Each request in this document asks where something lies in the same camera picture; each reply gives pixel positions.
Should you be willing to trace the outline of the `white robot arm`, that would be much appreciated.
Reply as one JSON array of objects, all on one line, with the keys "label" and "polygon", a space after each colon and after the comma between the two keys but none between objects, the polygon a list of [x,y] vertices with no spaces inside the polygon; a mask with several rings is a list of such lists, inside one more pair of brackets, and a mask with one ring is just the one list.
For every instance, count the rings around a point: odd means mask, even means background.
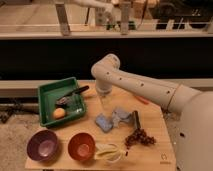
[{"label": "white robot arm", "polygon": [[112,86],[142,96],[169,112],[180,114],[176,166],[179,171],[213,171],[213,91],[200,91],[120,70],[120,59],[108,54],[91,67],[96,91]]}]

